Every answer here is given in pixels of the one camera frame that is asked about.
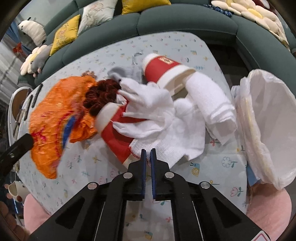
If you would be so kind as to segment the operator hand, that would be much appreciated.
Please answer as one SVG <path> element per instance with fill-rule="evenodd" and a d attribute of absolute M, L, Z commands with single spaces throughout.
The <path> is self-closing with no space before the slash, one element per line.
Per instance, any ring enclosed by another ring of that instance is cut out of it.
<path fill-rule="evenodd" d="M 12 216 L 9 213 L 9 209 L 4 202 L 1 201 L 1 216 L 4 218 L 5 224 L 14 232 L 14 234 L 18 237 L 19 240 L 28 240 L 29 234 L 23 229 L 23 227 L 19 226 Z"/>

